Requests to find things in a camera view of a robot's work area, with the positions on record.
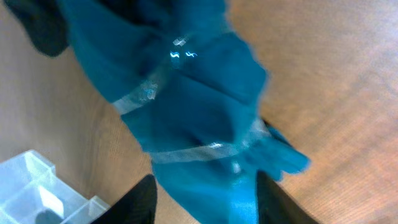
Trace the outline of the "teal taped garment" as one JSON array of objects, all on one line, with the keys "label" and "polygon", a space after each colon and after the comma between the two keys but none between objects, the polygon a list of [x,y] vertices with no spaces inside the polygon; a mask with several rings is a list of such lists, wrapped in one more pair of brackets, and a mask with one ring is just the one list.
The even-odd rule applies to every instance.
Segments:
[{"label": "teal taped garment", "polygon": [[85,73],[200,223],[259,223],[257,172],[309,159],[258,115],[267,73],[224,1],[59,1]]}]

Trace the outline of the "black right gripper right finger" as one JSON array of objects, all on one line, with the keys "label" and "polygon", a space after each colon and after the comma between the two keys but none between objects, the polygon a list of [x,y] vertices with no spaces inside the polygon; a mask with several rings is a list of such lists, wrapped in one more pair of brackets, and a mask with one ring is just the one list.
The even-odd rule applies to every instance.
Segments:
[{"label": "black right gripper right finger", "polygon": [[260,224],[319,224],[265,172],[256,179]]}]

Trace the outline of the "black taped garment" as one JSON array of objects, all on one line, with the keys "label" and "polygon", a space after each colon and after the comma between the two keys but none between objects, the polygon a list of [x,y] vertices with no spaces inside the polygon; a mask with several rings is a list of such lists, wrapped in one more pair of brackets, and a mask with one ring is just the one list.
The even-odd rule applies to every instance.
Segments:
[{"label": "black taped garment", "polygon": [[56,0],[4,0],[3,3],[40,53],[56,57],[68,47],[67,24]]}]

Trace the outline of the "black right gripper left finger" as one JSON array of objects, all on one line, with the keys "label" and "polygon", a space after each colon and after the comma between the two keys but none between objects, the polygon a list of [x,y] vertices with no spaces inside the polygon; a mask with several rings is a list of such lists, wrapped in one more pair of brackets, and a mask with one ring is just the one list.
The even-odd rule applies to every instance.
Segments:
[{"label": "black right gripper left finger", "polygon": [[154,224],[156,206],[157,185],[149,174],[91,224]]}]

